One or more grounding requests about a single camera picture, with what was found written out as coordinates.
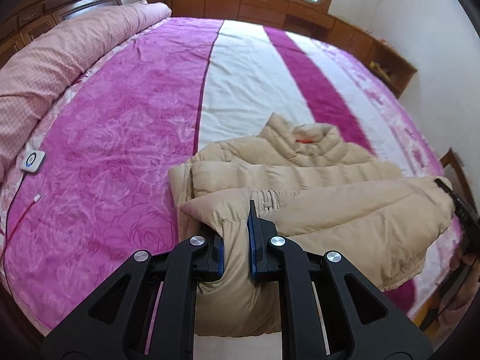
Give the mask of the beige puffer down jacket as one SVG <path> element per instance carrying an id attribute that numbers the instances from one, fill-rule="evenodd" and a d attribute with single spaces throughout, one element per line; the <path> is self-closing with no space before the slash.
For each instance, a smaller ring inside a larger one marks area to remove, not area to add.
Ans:
<path id="1" fill-rule="evenodd" d="M 170 168 L 168 180 L 180 239 L 207 225 L 224 241 L 224 275 L 198 286 L 199 336 L 281 329 L 278 287 L 251 278 L 250 210 L 307 252 L 340 252 L 381 290 L 422 271 L 454 214 L 433 177 L 404 176 L 334 125 L 295 126 L 278 114 L 255 136 L 207 145 Z"/>

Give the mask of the wooden chair beside bed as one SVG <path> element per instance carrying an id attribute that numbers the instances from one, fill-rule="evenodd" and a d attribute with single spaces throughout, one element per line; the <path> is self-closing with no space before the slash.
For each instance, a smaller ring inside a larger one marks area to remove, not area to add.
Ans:
<path id="1" fill-rule="evenodd" d="M 478 212 L 470 183 L 465 174 L 464 164 L 452 147 L 440 158 L 445 176 L 450 180 L 453 191 L 458 194 L 475 212 Z"/>

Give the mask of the magenta white floral bedspread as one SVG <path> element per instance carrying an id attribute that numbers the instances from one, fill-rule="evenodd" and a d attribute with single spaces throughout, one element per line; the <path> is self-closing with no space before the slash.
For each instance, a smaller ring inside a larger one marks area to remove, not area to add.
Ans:
<path id="1" fill-rule="evenodd" d="M 346 51 L 256 24 L 167 19 L 64 94 L 33 139 L 40 172 L 5 183 L 6 285 L 30 322 L 48 332 L 134 251 L 171 250 L 168 170 L 274 113 L 331 123 L 406 176 L 442 172 L 395 96 Z"/>

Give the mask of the white square controller device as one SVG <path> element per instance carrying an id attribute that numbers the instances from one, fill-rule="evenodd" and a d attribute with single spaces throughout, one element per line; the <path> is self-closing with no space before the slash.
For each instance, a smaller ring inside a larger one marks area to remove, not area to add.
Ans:
<path id="1" fill-rule="evenodd" d="M 20 169 L 27 173 L 38 173 L 46 159 L 46 152 L 42 150 L 30 150 L 21 161 Z"/>

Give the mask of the brown wooden cabinet row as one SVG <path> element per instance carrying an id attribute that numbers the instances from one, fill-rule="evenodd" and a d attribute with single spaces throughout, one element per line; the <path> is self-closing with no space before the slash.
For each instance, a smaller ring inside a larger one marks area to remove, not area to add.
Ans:
<path id="1" fill-rule="evenodd" d="M 301 0 L 146 0 L 163 2 L 179 17 L 238 20 L 298 33 L 345 50 L 398 97 L 417 69 L 365 30 Z"/>

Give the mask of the pink checkered rolled quilt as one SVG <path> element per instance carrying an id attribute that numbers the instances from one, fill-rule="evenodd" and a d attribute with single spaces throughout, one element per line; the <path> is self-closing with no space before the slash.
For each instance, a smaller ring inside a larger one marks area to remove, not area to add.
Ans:
<path id="1" fill-rule="evenodd" d="M 15 53 L 1 68 L 1 176 L 73 81 L 110 50 L 171 13 L 161 2 L 97 8 L 57 24 Z"/>

